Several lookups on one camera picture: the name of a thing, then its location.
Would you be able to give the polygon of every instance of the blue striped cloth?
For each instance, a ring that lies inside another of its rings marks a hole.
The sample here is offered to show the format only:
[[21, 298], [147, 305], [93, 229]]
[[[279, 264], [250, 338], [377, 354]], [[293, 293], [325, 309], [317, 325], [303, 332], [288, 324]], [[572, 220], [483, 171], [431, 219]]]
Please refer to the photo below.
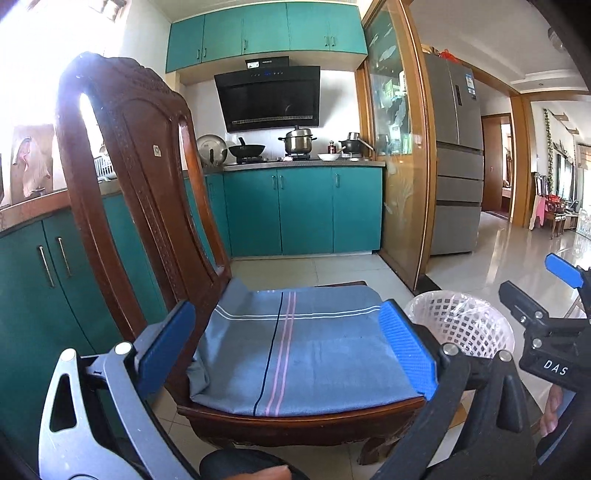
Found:
[[418, 397], [380, 330], [381, 303], [367, 286], [251, 292], [234, 278], [187, 371], [191, 399], [281, 417]]

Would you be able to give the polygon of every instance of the cabinet door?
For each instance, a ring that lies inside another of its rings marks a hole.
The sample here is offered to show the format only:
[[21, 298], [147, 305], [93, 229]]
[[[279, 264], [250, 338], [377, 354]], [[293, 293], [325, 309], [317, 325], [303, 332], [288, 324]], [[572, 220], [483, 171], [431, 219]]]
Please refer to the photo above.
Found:
[[284, 255], [333, 251], [330, 168], [279, 168], [281, 244]]
[[119, 257], [146, 321], [162, 322], [168, 310], [123, 195], [106, 197], [103, 205]]
[[321, 4], [326, 9], [330, 27], [330, 49], [367, 55], [359, 8], [355, 5]]
[[277, 170], [226, 173], [224, 186], [232, 255], [281, 255]]
[[288, 2], [290, 50], [330, 50], [328, 4]]
[[41, 414], [57, 359], [66, 348], [94, 351], [60, 288], [41, 222], [0, 237], [0, 251], [0, 430], [29, 465], [37, 465]]
[[188, 18], [170, 25], [166, 72], [201, 63], [205, 15]]
[[379, 249], [382, 231], [382, 169], [333, 168], [335, 253]]
[[86, 338], [97, 353], [107, 353], [123, 337], [96, 283], [70, 210], [43, 220], [57, 279]]
[[229, 8], [205, 15], [202, 61], [236, 57], [242, 53], [242, 10]]
[[243, 12], [242, 54], [290, 49], [287, 7], [284, 3], [256, 4]]
[[209, 197], [209, 205], [212, 207], [213, 218], [222, 237], [223, 246], [226, 248], [228, 256], [231, 257], [232, 250], [230, 249], [230, 233], [228, 231], [228, 213], [226, 211], [223, 175], [221, 173], [207, 175], [205, 181], [207, 183], [207, 195]]

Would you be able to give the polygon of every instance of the range hood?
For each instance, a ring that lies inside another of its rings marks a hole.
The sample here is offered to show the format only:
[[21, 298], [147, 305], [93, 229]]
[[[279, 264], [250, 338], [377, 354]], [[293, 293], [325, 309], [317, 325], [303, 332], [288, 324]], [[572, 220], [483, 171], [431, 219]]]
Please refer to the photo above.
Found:
[[320, 67], [240, 70], [215, 82], [228, 133], [319, 124]]

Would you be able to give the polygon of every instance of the stainless steel refrigerator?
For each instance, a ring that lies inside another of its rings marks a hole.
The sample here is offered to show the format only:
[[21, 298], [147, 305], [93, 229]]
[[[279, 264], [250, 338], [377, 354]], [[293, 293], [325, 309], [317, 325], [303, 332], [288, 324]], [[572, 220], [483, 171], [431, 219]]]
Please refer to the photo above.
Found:
[[437, 194], [431, 255], [476, 248], [484, 159], [480, 104], [472, 71], [425, 55], [435, 110]]

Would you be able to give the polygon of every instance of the ceiling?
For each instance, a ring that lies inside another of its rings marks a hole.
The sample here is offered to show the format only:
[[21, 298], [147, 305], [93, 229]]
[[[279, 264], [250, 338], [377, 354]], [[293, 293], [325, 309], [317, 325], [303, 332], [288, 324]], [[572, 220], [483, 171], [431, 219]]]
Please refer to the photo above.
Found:
[[[269, 0], [151, 0], [171, 22], [238, 5], [267, 3]], [[331, 0], [333, 3], [357, 4], [356, 0]]]
[[555, 115], [563, 113], [569, 117], [563, 122], [566, 128], [577, 129], [579, 134], [574, 136], [577, 143], [591, 145], [591, 103], [589, 102], [535, 102], [542, 108], [547, 108]]
[[511, 85], [517, 91], [587, 90], [567, 52], [548, 39], [548, 22], [527, 0], [414, 0], [421, 42]]

